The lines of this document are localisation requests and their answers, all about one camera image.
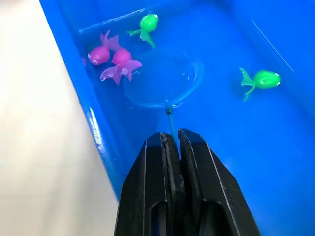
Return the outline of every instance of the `water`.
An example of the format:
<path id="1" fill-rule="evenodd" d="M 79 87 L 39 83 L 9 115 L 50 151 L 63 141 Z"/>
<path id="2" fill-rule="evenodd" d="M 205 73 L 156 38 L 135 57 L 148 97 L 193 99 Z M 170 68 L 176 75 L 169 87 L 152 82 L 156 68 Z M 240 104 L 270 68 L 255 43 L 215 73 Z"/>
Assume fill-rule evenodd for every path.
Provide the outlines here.
<path id="1" fill-rule="evenodd" d="M 291 78 L 267 63 L 229 8 L 206 1 L 172 14 L 156 8 L 159 24 L 151 33 L 152 50 L 125 33 L 138 29 L 152 9 L 81 31 L 88 51 L 110 29 L 143 63 L 133 81 L 124 78 L 119 87 L 98 79 L 110 64 L 87 68 L 121 157 L 111 161 L 119 176 L 115 181 L 123 181 L 148 136 L 170 133 L 165 106 L 171 101 L 174 129 L 187 128 L 207 140 L 238 180 L 263 235 L 312 235 L 315 126 L 285 85 Z M 261 69 L 278 72 L 284 86 L 255 89 L 243 103 L 249 88 L 240 86 L 239 67 L 251 77 Z M 197 70 L 202 75 L 189 81 Z M 308 211 L 304 217 L 301 209 Z"/>

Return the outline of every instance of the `toy fish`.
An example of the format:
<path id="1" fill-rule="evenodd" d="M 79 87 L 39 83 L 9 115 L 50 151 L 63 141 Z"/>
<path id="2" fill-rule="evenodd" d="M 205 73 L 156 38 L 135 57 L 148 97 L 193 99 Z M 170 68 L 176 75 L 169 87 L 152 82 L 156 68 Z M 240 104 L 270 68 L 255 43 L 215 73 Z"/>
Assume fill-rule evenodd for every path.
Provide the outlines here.
<path id="1" fill-rule="evenodd" d="M 280 75 L 278 75 L 277 73 L 267 70 L 260 70 L 255 74 L 254 78 L 251 80 L 245 69 L 240 68 L 240 70 L 243 73 L 243 80 L 241 82 L 241 85 L 252 86 L 251 90 L 245 93 L 245 98 L 243 102 L 245 102 L 248 99 L 250 93 L 253 92 L 255 87 L 258 87 L 260 89 L 267 89 L 278 86 L 280 84 Z"/>
<path id="2" fill-rule="evenodd" d="M 110 39 L 107 39 L 110 31 L 107 31 L 106 35 L 101 35 L 100 40 L 102 42 L 102 46 L 99 46 L 95 49 L 93 49 L 89 54 L 88 58 L 90 63 L 94 65 L 101 65 L 103 63 L 107 63 L 110 58 L 110 52 L 109 50 L 112 51 L 117 51 L 121 49 L 122 47 L 119 46 L 119 38 L 118 35 L 115 37 L 112 37 Z"/>
<path id="3" fill-rule="evenodd" d="M 148 42 L 152 48 L 155 48 L 154 42 L 151 40 L 149 33 L 154 31 L 158 25 L 158 15 L 150 14 L 142 18 L 140 21 L 140 28 L 136 31 L 127 31 L 130 36 L 134 36 L 136 34 L 140 34 L 140 38 L 143 41 Z"/>
<path id="4" fill-rule="evenodd" d="M 100 76 L 102 81 L 112 78 L 119 85 L 122 76 L 126 76 L 131 82 L 132 71 L 140 68 L 142 64 L 137 60 L 131 59 L 131 53 L 125 48 L 119 49 L 113 57 L 112 63 L 116 66 L 107 68 Z"/>

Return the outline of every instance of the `white surface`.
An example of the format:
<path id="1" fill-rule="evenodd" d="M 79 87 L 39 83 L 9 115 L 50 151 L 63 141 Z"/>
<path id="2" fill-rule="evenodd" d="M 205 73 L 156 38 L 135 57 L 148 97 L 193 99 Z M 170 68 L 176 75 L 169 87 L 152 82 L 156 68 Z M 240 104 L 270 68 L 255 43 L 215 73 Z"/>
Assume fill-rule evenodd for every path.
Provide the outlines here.
<path id="1" fill-rule="evenodd" d="M 117 205 L 38 0 L 0 0 L 0 236 L 112 236 Z"/>

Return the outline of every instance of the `blue tub floor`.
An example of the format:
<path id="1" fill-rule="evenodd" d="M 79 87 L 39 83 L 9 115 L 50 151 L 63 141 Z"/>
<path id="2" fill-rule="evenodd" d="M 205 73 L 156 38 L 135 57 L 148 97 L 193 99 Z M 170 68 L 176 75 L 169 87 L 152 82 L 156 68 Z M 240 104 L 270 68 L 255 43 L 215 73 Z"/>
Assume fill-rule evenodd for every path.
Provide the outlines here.
<path id="1" fill-rule="evenodd" d="M 134 55 L 149 50 L 144 42 L 121 34 L 121 45 Z M 249 88 L 240 86 L 239 67 L 250 76 L 270 68 L 228 12 L 205 3 L 179 15 L 161 15 L 152 39 L 157 48 L 180 48 L 205 67 L 200 86 L 174 109 L 175 128 L 190 129 L 208 142 L 238 180 L 262 235 L 311 235 L 315 231 L 311 224 L 315 217 L 315 191 L 311 188 L 315 181 L 314 122 L 281 85 L 255 89 L 248 101 L 242 102 Z M 112 83 L 93 79 L 104 90 L 106 83 Z M 132 158 L 116 163 L 123 166 L 119 167 L 123 179 L 145 138 L 154 132 L 170 132 L 168 118 L 163 109 L 132 104 L 121 86 L 106 93 L 120 100 L 116 112 L 124 135 L 132 137 L 129 151 L 122 151 Z M 123 143 L 125 137 L 117 137 L 118 142 L 120 139 Z"/>

